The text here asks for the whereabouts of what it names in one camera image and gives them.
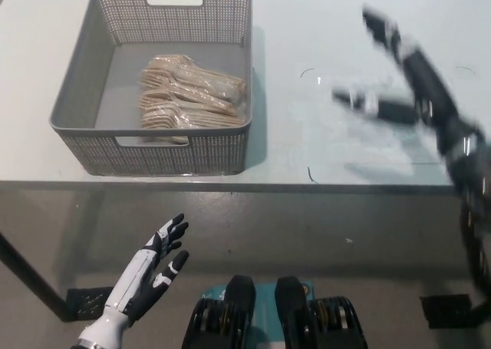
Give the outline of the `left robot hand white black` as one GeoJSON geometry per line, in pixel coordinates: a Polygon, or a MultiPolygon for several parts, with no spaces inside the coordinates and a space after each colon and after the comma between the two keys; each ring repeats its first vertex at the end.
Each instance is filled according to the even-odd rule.
{"type": "Polygon", "coordinates": [[[179,252],[157,275],[154,271],[171,251],[180,248],[180,239],[188,226],[184,214],[180,213],[150,237],[114,286],[104,305],[105,314],[122,314],[128,324],[133,324],[156,304],[186,264],[188,251],[179,252]]]}

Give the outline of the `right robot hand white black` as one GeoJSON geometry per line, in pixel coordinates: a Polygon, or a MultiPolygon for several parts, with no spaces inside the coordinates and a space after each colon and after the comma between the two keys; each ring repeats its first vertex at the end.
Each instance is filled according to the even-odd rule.
{"type": "Polygon", "coordinates": [[[375,9],[364,6],[362,18],[374,43],[384,49],[402,72],[411,96],[334,87],[333,100],[370,119],[406,126],[423,123],[435,133],[438,152],[447,161],[471,156],[485,148],[483,132],[460,115],[447,86],[419,44],[402,35],[393,19],[375,9]]]}

